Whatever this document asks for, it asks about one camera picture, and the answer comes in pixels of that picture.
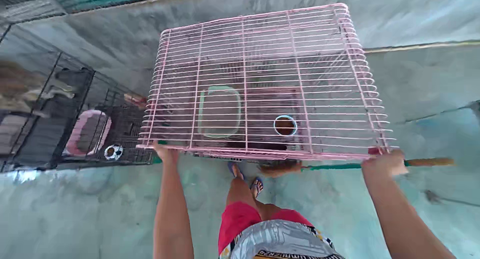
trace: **gray wall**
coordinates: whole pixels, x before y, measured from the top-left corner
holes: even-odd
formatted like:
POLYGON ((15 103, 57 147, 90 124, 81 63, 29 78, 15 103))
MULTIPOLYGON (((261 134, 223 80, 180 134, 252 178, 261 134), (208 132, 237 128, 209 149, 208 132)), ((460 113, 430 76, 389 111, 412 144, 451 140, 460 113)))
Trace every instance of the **gray wall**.
POLYGON ((480 39, 477 0, 152 0, 21 27, 146 93, 164 29, 331 3, 350 7, 366 48, 480 39))

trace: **broom handle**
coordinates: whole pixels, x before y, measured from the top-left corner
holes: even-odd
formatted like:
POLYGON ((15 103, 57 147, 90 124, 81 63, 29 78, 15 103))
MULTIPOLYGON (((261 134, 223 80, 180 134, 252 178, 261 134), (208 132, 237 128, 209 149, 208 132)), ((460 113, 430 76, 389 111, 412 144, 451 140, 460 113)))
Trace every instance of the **broom handle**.
MULTIPOLYGON (((421 158, 404 160, 406 167, 410 166, 447 166, 455 165, 451 158, 421 158)), ((347 163, 339 165, 319 165, 302 167, 303 170, 324 170, 324 169, 361 169, 360 163, 347 163)))

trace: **broom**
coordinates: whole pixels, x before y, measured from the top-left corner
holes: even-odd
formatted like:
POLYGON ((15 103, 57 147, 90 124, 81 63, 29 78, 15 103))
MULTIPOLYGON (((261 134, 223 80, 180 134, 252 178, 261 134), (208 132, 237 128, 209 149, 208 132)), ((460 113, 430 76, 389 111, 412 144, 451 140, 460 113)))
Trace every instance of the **broom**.
MULTIPOLYGON (((405 160, 406 167, 410 166, 448 166, 455 165, 451 158, 421 158, 405 160)), ((264 176, 279 177, 287 173, 303 172, 304 170, 341 170, 341 169, 361 169, 360 163, 346 163, 339 165, 319 165, 302 166, 301 160, 277 160, 271 165, 259 165, 259 169, 264 176)))

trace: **pink wire cage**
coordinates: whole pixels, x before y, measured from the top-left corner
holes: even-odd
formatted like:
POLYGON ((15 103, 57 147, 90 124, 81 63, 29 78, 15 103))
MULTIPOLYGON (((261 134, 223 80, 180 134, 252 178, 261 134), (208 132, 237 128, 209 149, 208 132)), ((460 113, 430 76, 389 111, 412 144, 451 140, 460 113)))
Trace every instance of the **pink wire cage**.
POLYGON ((364 159, 387 115, 345 4, 162 32, 137 147, 221 158, 364 159), (274 128, 287 115, 295 133, 274 128))

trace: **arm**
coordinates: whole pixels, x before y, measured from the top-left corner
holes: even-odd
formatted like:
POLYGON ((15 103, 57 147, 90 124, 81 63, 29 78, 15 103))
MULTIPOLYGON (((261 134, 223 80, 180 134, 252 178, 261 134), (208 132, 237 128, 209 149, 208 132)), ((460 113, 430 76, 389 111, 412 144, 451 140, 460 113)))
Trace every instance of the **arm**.
POLYGON ((163 161, 162 185, 153 228, 153 259, 193 258, 187 203, 177 171, 178 151, 154 144, 163 161))
POLYGON ((362 173, 393 259, 455 258, 423 223, 393 176, 406 173, 396 150, 362 163, 362 173))

